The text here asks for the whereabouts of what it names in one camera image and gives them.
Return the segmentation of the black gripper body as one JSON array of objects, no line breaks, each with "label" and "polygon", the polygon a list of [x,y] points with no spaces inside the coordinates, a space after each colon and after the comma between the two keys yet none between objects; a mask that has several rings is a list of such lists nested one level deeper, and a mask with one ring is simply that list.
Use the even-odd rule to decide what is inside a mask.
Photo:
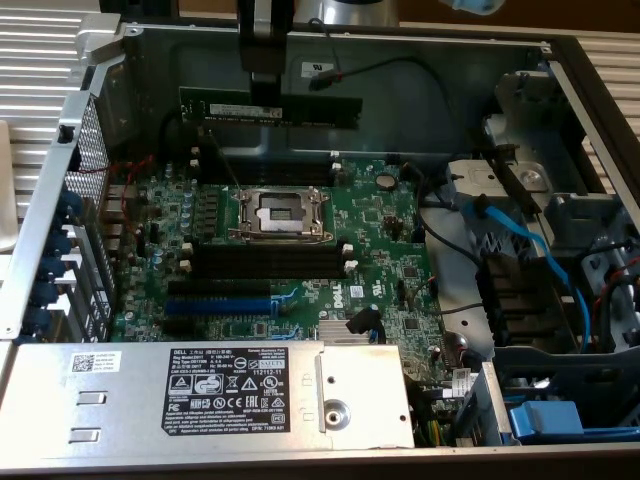
[{"label": "black gripper body", "polygon": [[287,36],[291,31],[291,2],[238,2],[241,65],[251,74],[279,76],[285,71]]}]

